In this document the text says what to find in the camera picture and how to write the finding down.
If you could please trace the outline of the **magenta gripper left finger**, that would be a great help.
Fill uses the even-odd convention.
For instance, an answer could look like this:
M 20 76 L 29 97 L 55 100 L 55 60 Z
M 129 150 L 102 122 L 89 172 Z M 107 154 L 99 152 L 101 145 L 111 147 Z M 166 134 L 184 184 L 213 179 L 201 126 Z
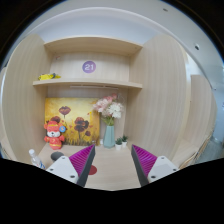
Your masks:
M 60 156 L 47 169 L 48 172 L 84 187 L 95 157 L 95 145 L 88 146 L 67 157 Z

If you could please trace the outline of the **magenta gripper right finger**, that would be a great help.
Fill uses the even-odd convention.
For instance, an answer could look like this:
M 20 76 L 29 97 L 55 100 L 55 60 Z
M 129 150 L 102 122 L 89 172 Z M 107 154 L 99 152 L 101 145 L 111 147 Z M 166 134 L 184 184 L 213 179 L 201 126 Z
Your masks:
M 178 168 L 165 156 L 157 157 L 139 146 L 132 145 L 131 155 L 141 186 L 178 171 Z

